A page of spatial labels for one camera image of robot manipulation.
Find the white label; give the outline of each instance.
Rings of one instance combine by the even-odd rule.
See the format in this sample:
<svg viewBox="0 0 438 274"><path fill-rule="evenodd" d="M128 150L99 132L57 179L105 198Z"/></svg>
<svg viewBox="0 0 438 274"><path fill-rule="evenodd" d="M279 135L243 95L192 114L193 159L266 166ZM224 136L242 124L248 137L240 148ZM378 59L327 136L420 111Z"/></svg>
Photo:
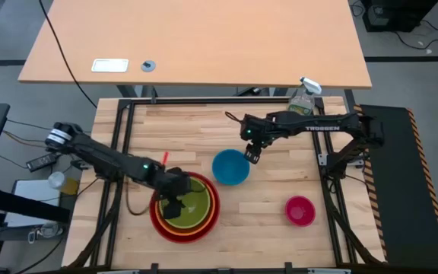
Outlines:
<svg viewBox="0 0 438 274"><path fill-rule="evenodd" d="M126 72L128 70L128 60L95 59L91 70L93 72Z"/></svg>

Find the wooden tabletop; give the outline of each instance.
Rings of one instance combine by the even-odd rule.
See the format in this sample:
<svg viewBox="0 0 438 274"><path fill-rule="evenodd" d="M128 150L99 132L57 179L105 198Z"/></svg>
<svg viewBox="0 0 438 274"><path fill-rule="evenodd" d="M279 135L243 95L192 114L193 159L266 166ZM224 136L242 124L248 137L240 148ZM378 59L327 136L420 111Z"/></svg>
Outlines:
<svg viewBox="0 0 438 274"><path fill-rule="evenodd" d="M346 0L55 0L49 17L81 83L371 88ZM72 82L46 22L19 80Z"/></svg>
<svg viewBox="0 0 438 274"><path fill-rule="evenodd" d="M324 101L327 114L346 112L342 97L324 97ZM93 139L98 142L111 143L117 103L117 99L100 100L92 132ZM285 107L284 104L137 106L130 152L160 161L163 152L169 151L168 167L194 171L214 182L221 199L221 213L216 226L206 237L192 244L175 244L154 230L148 213L142 216L129 214L123 198L113 269L149 269L152 263L159 263L161 269L281 268L284 262L292 262L294 267L334 266L311 134L277 140L262 152L257 165L251 165L248 179L239 186L219 184L211 172L212 159L219 151L226 148L243 151L246 147L246 142L240 139L239 123L226 118L225 110L238 117L243 117L244 113L264 116ZM124 131L125 119L122 122ZM332 133L336 150L350 139L345 133ZM363 179L361 171L353 167L348 168L347 174ZM94 180L94 175L93 171L85 171L80 188ZM372 254L382 260L366 186L349 178L341 183L351 227ZM152 192L137 184L131 186L131 207L141 211ZM103 183L98 181L76 202L64 266L76 258L95 231L102 189ZM284 204L294 195L306 196L316 207L316 219L307 228L291 225L284 215ZM341 232L339 235L347 262L344 237ZM107 236L103 239L101 263Z"/></svg>

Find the desk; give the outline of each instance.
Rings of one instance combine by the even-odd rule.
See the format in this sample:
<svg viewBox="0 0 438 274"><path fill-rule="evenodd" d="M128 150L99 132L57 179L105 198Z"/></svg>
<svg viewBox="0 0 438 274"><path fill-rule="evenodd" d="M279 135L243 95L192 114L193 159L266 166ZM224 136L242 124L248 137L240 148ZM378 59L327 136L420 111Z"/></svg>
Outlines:
<svg viewBox="0 0 438 274"><path fill-rule="evenodd" d="M49 17L80 83L371 88L346 1L55 0ZM128 71L92 72L95 59ZM19 81L73 83L47 23Z"/></svg>
<svg viewBox="0 0 438 274"><path fill-rule="evenodd" d="M324 97L323 100L326 114L346 112L342 97ZM117 99L100 100L92 132L92 138L98 142L111 144L118 102ZM223 186L214 181L211 172L212 159L219 151L225 148L243 151L246 147L239 136L240 125L226 118L224 111L238 117L244 113L264 116L285 107L286 104L136 106L129 152L160 160L163 152L169 151L170 167L179 166L213 180L221 199L221 214L205 238L193 244L174 244L154 230L149 214L130 215L123 197L112 269L149 269L151 263L159 263L161 269L281 268L284 262L292 262L294 267L335 266L311 134L306 132L277 140L263 151L257 165L251 165L249 178L239 186ZM125 114L118 149L122 147L126 117ZM345 133L332 133L336 151L350 140ZM361 171L353 167L348 168L347 174L363 178ZM94 176L93 171L85 171L81 188L92 182ZM383 260L366 186L349 178L341 183L352 229L371 253ZM130 190L131 207L143 209L151 190L136 184L132 184ZM79 196L62 265L71 263L94 233L102 191L103 183L98 181ZM304 195L314 203L316 220L311 226L294 227L285 218L284 204L293 195ZM344 237L339 229L338 233L343 258L347 261ZM105 235L98 264L103 263L106 239Z"/></svg>

